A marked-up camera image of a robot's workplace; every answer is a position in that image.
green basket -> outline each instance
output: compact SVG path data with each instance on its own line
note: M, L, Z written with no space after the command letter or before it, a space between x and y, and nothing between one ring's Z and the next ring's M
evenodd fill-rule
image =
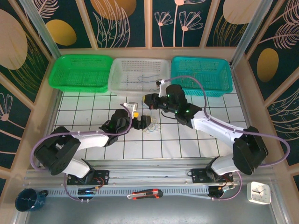
M49 85L65 92L106 92L112 62L106 55L63 55L54 64Z
M204 87L207 97L221 97L233 90L232 75L227 60L203 57L174 57L171 62L171 78L192 76ZM183 87L185 95L203 96L192 79L175 79L171 84Z

plastic basket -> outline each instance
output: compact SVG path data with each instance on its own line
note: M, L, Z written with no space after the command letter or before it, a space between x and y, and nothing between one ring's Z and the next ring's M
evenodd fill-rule
M65 92L106 92L113 58L105 55L64 55L51 71L49 85Z
M221 97L233 90L228 62L218 58L174 57L171 65L171 78L192 76L204 87L208 97ZM173 80L172 84L183 87L186 95L203 96L200 87L189 78Z
M170 68L166 60L117 58L110 70L108 89L121 96L159 93L156 80L169 78Z

blue mug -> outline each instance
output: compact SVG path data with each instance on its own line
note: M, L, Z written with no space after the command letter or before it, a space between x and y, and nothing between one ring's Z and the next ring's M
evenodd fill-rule
M17 196L14 203L15 208L18 211L36 211L43 207L47 195L47 190L37 193L31 188L25 189Z

white clock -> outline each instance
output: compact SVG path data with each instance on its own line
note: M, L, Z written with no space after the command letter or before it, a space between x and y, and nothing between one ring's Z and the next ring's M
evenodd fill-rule
M271 203L271 189L268 184L249 182L247 184L247 199L258 204Z

white grid floor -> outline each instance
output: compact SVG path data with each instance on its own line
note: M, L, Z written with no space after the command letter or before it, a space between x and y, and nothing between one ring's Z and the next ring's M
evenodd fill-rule
M203 97L186 96L188 102L203 106ZM111 118L121 103L137 102L139 114L151 115L161 125L160 131L144 133L131 129L109 147L80 150L75 158L86 160L190 158L225 156L232 152L223 142L202 132L179 125L176 120L165 118L160 110L142 106L142 98L119 97L110 92L65 92L59 106L55 127L65 126L73 131L95 131ZM208 112L216 118L235 126L246 128L240 102L235 91L220 98L208 98Z

